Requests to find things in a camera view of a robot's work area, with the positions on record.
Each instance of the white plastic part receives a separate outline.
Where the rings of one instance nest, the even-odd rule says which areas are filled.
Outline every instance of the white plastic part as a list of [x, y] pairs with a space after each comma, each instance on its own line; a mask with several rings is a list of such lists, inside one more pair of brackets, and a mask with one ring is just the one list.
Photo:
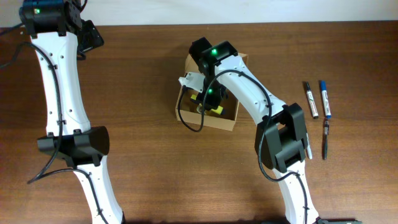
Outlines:
[[[241, 56], [231, 55], [222, 60], [221, 64], [215, 67], [215, 75], [219, 74], [223, 70], [230, 69], [242, 71], [262, 85], [261, 82], [259, 82], [258, 79], [249, 71]], [[265, 115], [268, 115], [269, 109], [267, 105], [269, 102], [267, 102], [262, 90], [252, 81], [248, 80], [246, 77], [239, 76], [234, 72], [225, 73], [218, 77], [217, 80], [220, 84], [229, 89], [241, 102], [253, 118], [255, 124], [262, 122], [262, 118]], [[269, 98], [271, 99], [272, 116], [274, 116], [283, 110], [282, 106], [285, 105], [285, 102], [272, 95], [266, 87], [264, 87], [264, 89], [268, 92]]]
[[186, 77], [180, 77], [178, 80], [181, 86], [189, 87], [200, 93], [203, 91], [205, 76], [201, 73], [189, 72]]
[[[102, 157], [101, 165], [95, 167], [94, 164], [80, 165], [77, 169], [83, 170], [90, 174], [93, 181], [95, 193], [99, 202], [99, 207], [109, 224], [120, 224], [123, 220], [123, 211], [119, 206], [113, 194], [111, 181], [106, 167], [107, 156]], [[78, 177], [81, 186], [86, 195], [88, 206], [90, 207], [91, 216], [93, 217], [93, 224], [104, 224], [103, 219], [98, 215], [97, 206], [95, 204], [93, 192], [91, 191], [90, 183], [85, 175], [79, 172], [74, 172]]]
[[[307, 210], [307, 223], [312, 224], [315, 223], [317, 218], [319, 217], [318, 212], [315, 210], [312, 201], [310, 192], [308, 191], [307, 179], [305, 178], [305, 161], [296, 162], [295, 164], [289, 166], [286, 173], [281, 173], [277, 169], [273, 169], [275, 176], [277, 178], [281, 178], [289, 172], [297, 172], [300, 174], [300, 178], [304, 184], [305, 191], [307, 193], [307, 202], [308, 202], [308, 210]], [[303, 224], [304, 223], [304, 195], [303, 190], [301, 188], [299, 180], [296, 176], [291, 175], [283, 181], [278, 182], [280, 191], [282, 192], [282, 196], [284, 198], [285, 207], [286, 207], [286, 219], [291, 224]]]
[[307, 145], [308, 158], [312, 159], [312, 151], [311, 151], [310, 138], [308, 136], [308, 133], [307, 133], [307, 142], [308, 142], [308, 145]]
[[[65, 37], [59, 37], [58, 32], [37, 34], [32, 43], [49, 57], [53, 65], [57, 66], [58, 84], [60, 87], [62, 117], [66, 121], [62, 135], [73, 134], [73, 130], [82, 132], [90, 130], [83, 102], [81, 100], [79, 78], [76, 65], [77, 36], [67, 32]], [[45, 98], [47, 100], [47, 133], [58, 136], [58, 109], [55, 84], [51, 70], [46, 60], [37, 53], [42, 69]]]

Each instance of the white wall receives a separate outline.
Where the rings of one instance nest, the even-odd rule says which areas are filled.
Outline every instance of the white wall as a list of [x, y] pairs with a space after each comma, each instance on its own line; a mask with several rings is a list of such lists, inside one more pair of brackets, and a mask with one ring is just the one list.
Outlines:
[[[0, 27], [22, 0], [0, 0]], [[398, 20], [398, 0], [88, 0], [96, 25]]]

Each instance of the black marker cap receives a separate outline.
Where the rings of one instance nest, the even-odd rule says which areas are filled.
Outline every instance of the black marker cap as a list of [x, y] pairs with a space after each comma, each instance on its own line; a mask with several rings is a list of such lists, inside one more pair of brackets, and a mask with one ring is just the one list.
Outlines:
[[305, 90], [306, 91], [310, 91], [311, 90], [310, 84], [308, 82], [305, 82]]

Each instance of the brown wooden surface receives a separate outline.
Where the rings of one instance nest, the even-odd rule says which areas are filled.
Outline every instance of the brown wooden surface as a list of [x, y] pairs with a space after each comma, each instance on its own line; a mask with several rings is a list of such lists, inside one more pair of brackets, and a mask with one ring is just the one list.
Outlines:
[[[398, 223], [398, 22], [99, 27], [106, 44], [78, 62], [92, 126], [110, 133], [109, 175], [127, 220], [222, 222], [284, 216], [275, 183], [261, 175], [256, 127], [240, 106], [233, 132], [193, 133], [175, 119], [178, 77], [191, 41], [228, 39], [249, 54], [252, 73], [276, 96], [305, 110], [314, 159], [306, 172], [323, 218]], [[6, 62], [25, 37], [0, 38]], [[333, 118], [321, 158], [326, 80]], [[310, 116], [308, 80], [321, 119]], [[35, 54], [25, 49], [0, 71], [0, 222], [90, 223], [73, 174], [32, 185], [47, 162], [46, 105]], [[65, 167], [55, 161], [53, 169]]]

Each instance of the black bracket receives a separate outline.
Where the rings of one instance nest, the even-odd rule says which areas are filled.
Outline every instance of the black bracket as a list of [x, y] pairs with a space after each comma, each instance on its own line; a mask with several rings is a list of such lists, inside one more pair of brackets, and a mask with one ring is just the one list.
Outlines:
[[[267, 128], [266, 121], [257, 125], [255, 150], [258, 154], [260, 141], [265, 132], [261, 147], [261, 160], [268, 169], [281, 173], [297, 161], [305, 159], [304, 149], [308, 146], [307, 129], [301, 107], [294, 103], [285, 105], [284, 110], [275, 115]], [[278, 130], [278, 123], [285, 126]]]
[[83, 26], [78, 35], [79, 45], [77, 47], [77, 51], [79, 55], [85, 57], [84, 53], [104, 45], [104, 39], [102, 38], [92, 21], [81, 21]]
[[[202, 37], [192, 42], [192, 46], [189, 48], [189, 54], [198, 65], [199, 71], [205, 75], [203, 91], [197, 96], [197, 100], [203, 102], [209, 84], [215, 77], [215, 67], [220, 65], [222, 60], [231, 55], [238, 56], [238, 51], [228, 41], [212, 46], [205, 37]], [[208, 94], [207, 96], [206, 110], [217, 109], [221, 100], [226, 96], [225, 86], [219, 84], [218, 81], [213, 83], [212, 92], [213, 94]]]
[[327, 221], [318, 219], [314, 224], [362, 224], [361, 221], [351, 220], [351, 221]]
[[[39, 151], [52, 155], [57, 148], [58, 137], [44, 136], [37, 140]], [[109, 153], [109, 134], [104, 126], [91, 128], [81, 133], [62, 136], [62, 145], [57, 159], [63, 159], [67, 166], [76, 168], [82, 164], [99, 166], [101, 158]]]
[[24, 0], [19, 17], [33, 38], [43, 32], [77, 35], [81, 29], [80, 0]]

